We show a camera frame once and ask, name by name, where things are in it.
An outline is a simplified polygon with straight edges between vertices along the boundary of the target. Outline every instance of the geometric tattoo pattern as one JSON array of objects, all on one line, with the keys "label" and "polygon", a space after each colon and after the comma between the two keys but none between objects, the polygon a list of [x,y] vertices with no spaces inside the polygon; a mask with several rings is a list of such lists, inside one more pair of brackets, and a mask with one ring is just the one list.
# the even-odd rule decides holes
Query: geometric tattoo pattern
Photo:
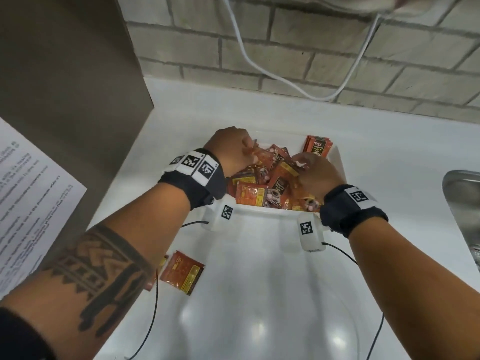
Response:
[{"label": "geometric tattoo pattern", "polygon": [[[97,225],[44,271],[62,276],[63,284],[75,284],[77,293],[87,293],[79,331],[98,327],[96,337],[107,333],[129,310],[153,275],[152,266],[120,235]],[[106,308],[113,312],[104,323],[96,317]]]}]

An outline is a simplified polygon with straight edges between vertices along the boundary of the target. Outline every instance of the person's right arm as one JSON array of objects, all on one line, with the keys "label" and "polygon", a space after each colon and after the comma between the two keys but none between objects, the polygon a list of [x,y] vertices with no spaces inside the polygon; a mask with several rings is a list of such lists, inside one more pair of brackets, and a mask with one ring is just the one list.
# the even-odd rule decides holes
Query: person's right arm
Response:
[{"label": "person's right arm", "polygon": [[[300,181],[317,199],[345,184],[327,159],[297,158],[309,165]],[[480,293],[382,218],[359,224],[348,239],[376,302],[412,359],[480,359]]]}]

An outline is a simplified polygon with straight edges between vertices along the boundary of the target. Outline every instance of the brown panel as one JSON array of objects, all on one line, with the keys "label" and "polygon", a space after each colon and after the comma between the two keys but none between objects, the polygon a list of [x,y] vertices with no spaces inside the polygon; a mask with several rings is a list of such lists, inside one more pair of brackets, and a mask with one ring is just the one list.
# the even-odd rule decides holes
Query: brown panel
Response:
[{"label": "brown panel", "polygon": [[116,0],[0,0],[0,117],[87,187],[87,227],[153,103]]}]

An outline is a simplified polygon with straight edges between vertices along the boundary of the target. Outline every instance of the forearm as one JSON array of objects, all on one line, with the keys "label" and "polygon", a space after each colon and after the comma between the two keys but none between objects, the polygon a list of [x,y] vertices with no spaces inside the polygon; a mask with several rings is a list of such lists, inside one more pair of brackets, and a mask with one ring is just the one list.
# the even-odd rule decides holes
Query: forearm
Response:
[{"label": "forearm", "polygon": [[190,211],[159,184],[93,227],[1,303],[47,341],[58,360],[91,359],[152,278]]},{"label": "forearm", "polygon": [[480,357],[480,294],[381,218],[349,237],[358,266],[413,359]]}]

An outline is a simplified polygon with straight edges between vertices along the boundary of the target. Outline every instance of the pile of coffee packets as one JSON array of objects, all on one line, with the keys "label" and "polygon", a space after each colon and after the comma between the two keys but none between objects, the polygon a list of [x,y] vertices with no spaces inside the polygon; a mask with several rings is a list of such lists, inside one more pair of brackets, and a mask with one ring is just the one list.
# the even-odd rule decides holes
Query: pile of coffee packets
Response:
[{"label": "pile of coffee packets", "polygon": [[[332,146],[329,138],[309,135],[303,152],[326,157]],[[255,141],[252,152],[258,157],[258,162],[228,180],[228,193],[235,197],[237,204],[293,211],[320,211],[320,202],[306,192],[299,181],[303,166],[292,160],[287,148],[273,144],[268,149],[262,149]]]}]

